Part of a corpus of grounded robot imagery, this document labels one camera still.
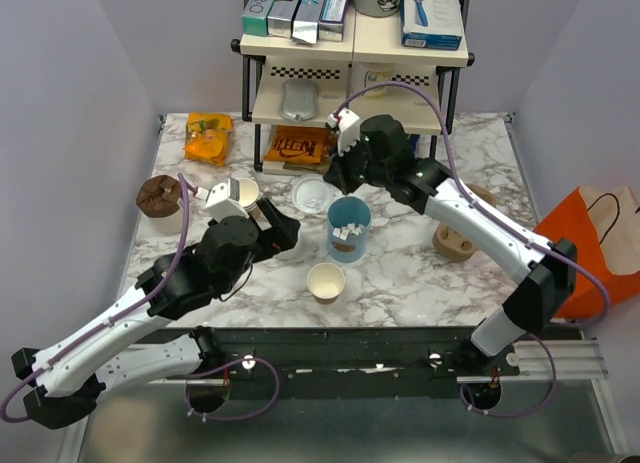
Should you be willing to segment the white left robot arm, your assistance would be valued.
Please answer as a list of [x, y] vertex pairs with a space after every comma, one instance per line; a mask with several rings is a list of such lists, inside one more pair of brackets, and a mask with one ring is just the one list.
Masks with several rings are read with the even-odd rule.
[[119, 300], [72, 336], [44, 350], [14, 353], [14, 372], [30, 389], [23, 397], [25, 420], [64, 428], [118, 390], [172, 376], [214, 376], [224, 355], [202, 330], [135, 352], [129, 348], [230, 296], [254, 264], [296, 246], [300, 222], [266, 198], [258, 207], [268, 228], [246, 215], [211, 220], [199, 243], [180, 245], [176, 253], [157, 259]]

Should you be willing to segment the single kraft paper cup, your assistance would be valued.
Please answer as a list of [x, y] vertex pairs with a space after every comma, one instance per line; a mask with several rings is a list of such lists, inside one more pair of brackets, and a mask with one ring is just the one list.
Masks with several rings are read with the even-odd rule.
[[332, 263], [319, 263], [307, 275], [307, 288], [320, 304], [331, 304], [345, 288], [343, 271]]

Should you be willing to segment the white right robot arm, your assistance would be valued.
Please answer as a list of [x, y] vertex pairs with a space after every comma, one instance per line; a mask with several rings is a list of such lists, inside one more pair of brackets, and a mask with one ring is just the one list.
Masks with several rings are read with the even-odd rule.
[[460, 362], [480, 375], [497, 354], [527, 332], [539, 332], [572, 295], [577, 248], [556, 243], [500, 213], [458, 183], [450, 169], [414, 154], [401, 123], [389, 115], [361, 119], [349, 109], [327, 118], [338, 142], [326, 182], [343, 193], [360, 186], [385, 189], [398, 203], [435, 219], [469, 240], [516, 283], [502, 306], [485, 318], [460, 350]]

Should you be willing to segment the brown pulp cup carrier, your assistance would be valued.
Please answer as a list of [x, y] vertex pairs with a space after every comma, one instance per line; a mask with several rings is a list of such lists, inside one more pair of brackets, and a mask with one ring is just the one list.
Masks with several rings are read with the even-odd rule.
[[[468, 188], [491, 206], [497, 205], [497, 198], [487, 189], [472, 183], [468, 184]], [[432, 244], [441, 256], [454, 263], [469, 260], [477, 251], [468, 239], [444, 223], [440, 223], [434, 232]]]

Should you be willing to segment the single white cup lid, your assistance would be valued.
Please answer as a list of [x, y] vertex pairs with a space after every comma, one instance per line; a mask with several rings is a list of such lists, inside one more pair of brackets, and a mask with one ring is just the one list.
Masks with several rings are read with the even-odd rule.
[[306, 214], [318, 214], [330, 206], [333, 191], [319, 175], [307, 175], [293, 183], [291, 197], [298, 210]]

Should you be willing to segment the kraft paper cup stack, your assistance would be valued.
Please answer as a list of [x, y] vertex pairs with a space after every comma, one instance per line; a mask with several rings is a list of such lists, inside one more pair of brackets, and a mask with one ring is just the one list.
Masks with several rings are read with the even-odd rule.
[[257, 205], [260, 198], [260, 189], [257, 182], [250, 178], [237, 178], [239, 196], [238, 202], [243, 209], [254, 219], [261, 217], [261, 211]]

